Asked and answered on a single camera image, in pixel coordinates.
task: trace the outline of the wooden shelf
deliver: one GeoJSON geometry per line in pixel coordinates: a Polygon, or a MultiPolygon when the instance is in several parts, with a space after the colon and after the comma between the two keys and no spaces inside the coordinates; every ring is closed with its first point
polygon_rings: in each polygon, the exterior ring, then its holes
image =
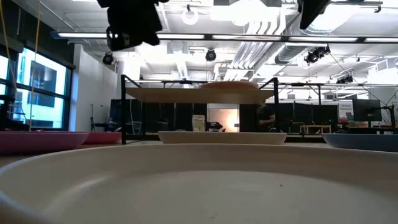
{"type": "Polygon", "coordinates": [[[126,93],[145,103],[262,103],[271,90],[217,90],[184,88],[126,88],[126,93]]]}

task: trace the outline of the white plate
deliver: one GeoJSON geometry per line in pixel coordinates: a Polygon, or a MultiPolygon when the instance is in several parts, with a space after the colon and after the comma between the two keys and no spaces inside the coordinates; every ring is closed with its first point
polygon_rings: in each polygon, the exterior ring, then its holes
{"type": "Polygon", "coordinates": [[[272,144],[281,145],[286,133],[222,133],[193,131],[159,131],[160,140],[165,144],[272,144]]]}
{"type": "Polygon", "coordinates": [[[0,170],[1,223],[396,224],[398,155],[288,146],[68,151],[0,170]]]}

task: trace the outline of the ceiling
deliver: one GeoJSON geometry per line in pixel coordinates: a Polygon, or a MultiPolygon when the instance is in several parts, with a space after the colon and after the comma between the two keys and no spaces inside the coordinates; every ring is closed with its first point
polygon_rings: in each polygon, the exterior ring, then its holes
{"type": "MultiPolygon", "coordinates": [[[[13,1],[31,14],[37,15],[37,0],[13,1]]],[[[87,2],[89,0],[41,1],[41,19],[55,30],[62,32],[104,32],[108,26],[106,10],[100,8],[96,2],[87,2]]],[[[243,1],[254,2],[258,0],[240,0],[239,2],[243,1]]],[[[220,7],[213,7],[213,0],[192,1],[191,8],[198,11],[199,20],[191,26],[182,21],[182,12],[186,8],[185,4],[189,1],[179,0],[176,2],[176,0],[171,0],[170,2],[170,4],[164,4],[164,15],[162,8],[157,8],[164,27],[162,32],[243,34],[248,32],[250,26],[236,26],[236,21],[244,20],[242,18],[245,18],[245,16],[255,14],[252,10],[269,10],[269,7],[263,9],[262,6],[242,7],[235,14],[216,14],[218,12],[216,9],[219,10],[220,7]]],[[[374,13],[375,6],[358,8],[346,22],[334,29],[329,35],[398,35],[398,1],[385,0],[384,2],[387,3],[382,5],[380,13],[374,13]]],[[[294,20],[294,15],[297,13],[296,7],[291,4],[283,6],[287,24],[294,20]]],[[[87,40],[81,43],[85,45],[85,50],[97,59],[101,59],[104,53],[109,51],[105,40],[87,40]]],[[[142,59],[141,74],[144,78],[164,78],[164,75],[171,74],[177,70],[175,57],[166,53],[167,44],[167,41],[162,41],[156,47],[143,45],[130,49],[130,51],[135,51],[142,59]]],[[[211,73],[214,72],[217,63],[230,64],[242,47],[242,42],[187,41],[187,44],[190,47],[196,47],[195,50],[189,51],[185,60],[187,70],[209,71],[211,73]],[[217,53],[216,61],[207,62],[205,60],[207,48],[215,49],[217,53]]],[[[303,55],[295,57],[293,61],[283,66],[274,65],[273,63],[264,65],[264,62],[258,58],[259,62],[257,65],[259,65],[258,68],[260,69],[255,71],[256,75],[252,80],[263,82],[273,76],[279,76],[281,80],[286,80],[283,82],[327,82],[333,75],[344,74],[342,67],[350,70],[359,80],[360,78],[366,78],[369,67],[375,66],[385,58],[398,55],[398,45],[330,44],[330,49],[333,57],[328,55],[316,64],[311,65],[310,68],[303,65],[303,55]]],[[[262,57],[264,58],[270,54],[273,54],[271,47],[264,51],[262,57]]],[[[114,53],[114,55],[118,60],[124,60],[126,51],[114,53]]],[[[205,74],[204,72],[201,79],[208,78],[205,74]]]]}

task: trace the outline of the window frame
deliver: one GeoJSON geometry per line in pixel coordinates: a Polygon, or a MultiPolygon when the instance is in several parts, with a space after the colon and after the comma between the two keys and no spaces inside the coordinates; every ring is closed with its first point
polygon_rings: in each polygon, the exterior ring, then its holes
{"type": "MultiPolygon", "coordinates": [[[[63,99],[63,110],[62,110],[63,113],[62,113],[62,128],[32,128],[32,130],[34,130],[34,131],[35,130],[68,131],[69,130],[69,119],[70,119],[70,102],[71,102],[70,93],[72,92],[72,70],[68,66],[66,66],[66,65],[64,65],[64,64],[62,64],[62,63],[60,63],[60,62],[58,62],[58,61],[56,61],[56,60],[54,60],[54,59],[52,59],[50,57],[47,57],[44,54],[41,54],[39,52],[37,52],[37,53],[39,55],[49,59],[49,60],[54,61],[55,63],[59,63],[60,65],[62,65],[62,66],[64,66],[66,68],[66,73],[65,73],[65,94],[62,95],[62,94],[54,93],[54,92],[51,92],[51,91],[48,91],[48,90],[43,90],[43,89],[40,89],[40,88],[33,87],[33,91],[35,93],[40,93],[42,95],[47,95],[47,96],[52,96],[52,97],[55,97],[55,98],[63,99]]],[[[6,95],[11,95],[11,94],[14,93],[14,87],[13,87],[13,84],[12,84],[12,75],[11,75],[10,69],[12,69],[14,71],[14,74],[17,76],[18,63],[19,63],[19,57],[18,56],[16,58],[12,58],[11,59],[11,67],[9,66],[9,71],[8,71],[7,78],[6,79],[0,78],[0,84],[3,84],[3,85],[7,86],[6,95]]],[[[16,87],[17,87],[17,89],[32,91],[32,86],[21,84],[21,83],[18,83],[18,82],[16,83],[16,87]]]]}

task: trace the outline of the security camera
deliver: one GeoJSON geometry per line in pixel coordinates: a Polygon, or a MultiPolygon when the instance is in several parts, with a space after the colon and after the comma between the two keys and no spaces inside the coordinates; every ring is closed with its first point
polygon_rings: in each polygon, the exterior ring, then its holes
{"type": "Polygon", "coordinates": [[[212,62],[214,60],[216,60],[216,52],[214,51],[214,49],[208,49],[207,53],[206,53],[206,61],[208,62],[212,62]]]}
{"type": "Polygon", "coordinates": [[[112,65],[113,61],[114,61],[114,58],[113,58],[112,52],[105,53],[104,58],[102,58],[102,62],[105,65],[112,65]]]}

